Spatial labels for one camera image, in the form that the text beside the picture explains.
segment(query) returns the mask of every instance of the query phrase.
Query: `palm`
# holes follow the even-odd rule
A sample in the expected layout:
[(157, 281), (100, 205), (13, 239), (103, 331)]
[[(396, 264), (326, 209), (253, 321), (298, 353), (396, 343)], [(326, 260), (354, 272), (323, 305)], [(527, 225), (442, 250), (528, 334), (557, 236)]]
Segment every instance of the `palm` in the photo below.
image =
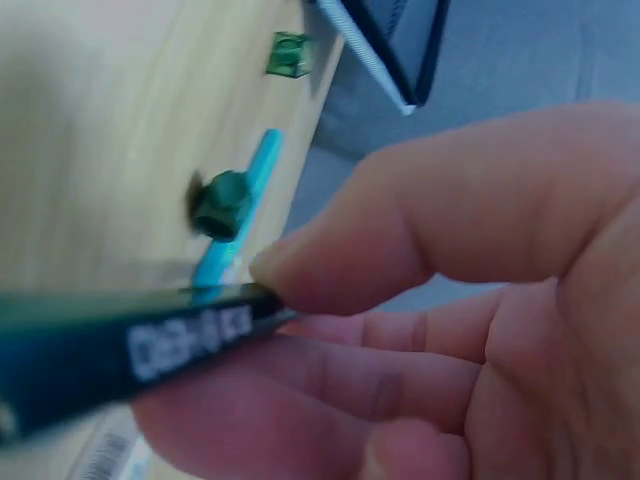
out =
[(632, 478), (619, 453), (633, 444), (637, 419), (623, 408), (632, 399), (567, 334), (555, 305), (553, 284), (502, 299), (465, 425), (474, 478)]

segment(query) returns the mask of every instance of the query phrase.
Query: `hand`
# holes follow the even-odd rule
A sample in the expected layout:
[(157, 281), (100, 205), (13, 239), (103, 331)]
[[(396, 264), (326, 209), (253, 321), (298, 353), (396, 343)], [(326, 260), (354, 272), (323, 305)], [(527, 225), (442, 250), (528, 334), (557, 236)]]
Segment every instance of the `hand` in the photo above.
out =
[(536, 112), (389, 148), (259, 257), (308, 313), (434, 272), (512, 285), (420, 314), (310, 316), (140, 401), (206, 479), (640, 475), (640, 110)]

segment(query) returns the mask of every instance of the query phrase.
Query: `light blue pen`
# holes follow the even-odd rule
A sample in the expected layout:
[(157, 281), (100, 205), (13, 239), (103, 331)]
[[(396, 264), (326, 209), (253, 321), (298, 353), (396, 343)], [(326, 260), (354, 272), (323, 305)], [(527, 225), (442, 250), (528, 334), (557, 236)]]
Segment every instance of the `light blue pen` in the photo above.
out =
[(207, 199), (200, 202), (194, 225), (213, 241), (196, 268), (194, 287), (218, 285), (233, 266), (262, 203), (283, 140), (281, 131), (268, 130), (246, 172), (224, 172), (207, 187)]

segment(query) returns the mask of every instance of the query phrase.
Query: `gray carpet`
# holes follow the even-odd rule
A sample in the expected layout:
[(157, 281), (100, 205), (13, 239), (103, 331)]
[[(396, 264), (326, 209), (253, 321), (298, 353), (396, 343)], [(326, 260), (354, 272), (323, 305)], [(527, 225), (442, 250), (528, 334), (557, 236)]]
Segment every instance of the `gray carpet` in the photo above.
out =
[[(313, 218), (380, 147), (554, 104), (640, 101), (639, 22), (637, 0), (452, 0), (431, 98), (410, 117), (345, 52), (287, 230)], [(439, 277), (382, 308), (428, 308), (486, 288)]]

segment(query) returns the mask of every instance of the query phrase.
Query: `wooden table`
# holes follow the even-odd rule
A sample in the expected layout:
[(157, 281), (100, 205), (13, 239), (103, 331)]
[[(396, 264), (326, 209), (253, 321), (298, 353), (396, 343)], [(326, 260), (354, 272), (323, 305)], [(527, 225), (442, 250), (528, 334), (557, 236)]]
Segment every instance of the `wooden table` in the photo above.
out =
[[(187, 285), (208, 245), (188, 228), (190, 182), (243, 170), (278, 128), (246, 278), (282, 231), (342, 49), (304, 3), (0, 0), (0, 288)], [(264, 74), (279, 30), (318, 40), (310, 76)], [(94, 428), (1, 455), (0, 478), (67, 478)], [(150, 478), (184, 477), (154, 466)]]

